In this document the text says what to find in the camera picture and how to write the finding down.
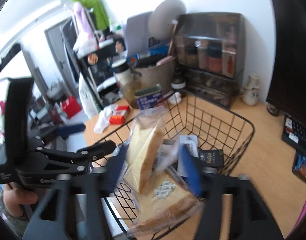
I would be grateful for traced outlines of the person's left hand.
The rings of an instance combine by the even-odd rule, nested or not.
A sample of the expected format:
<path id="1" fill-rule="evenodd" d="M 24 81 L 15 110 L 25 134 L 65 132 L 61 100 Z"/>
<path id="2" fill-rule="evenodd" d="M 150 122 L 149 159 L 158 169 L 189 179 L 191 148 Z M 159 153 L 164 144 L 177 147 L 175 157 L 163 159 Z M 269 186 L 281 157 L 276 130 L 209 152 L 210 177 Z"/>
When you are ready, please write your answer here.
<path id="1" fill-rule="evenodd" d="M 35 192 L 27 191 L 19 187 L 4 186 L 3 202 L 7 212 L 14 218 L 23 216 L 22 205 L 32 205 L 38 201 Z"/>

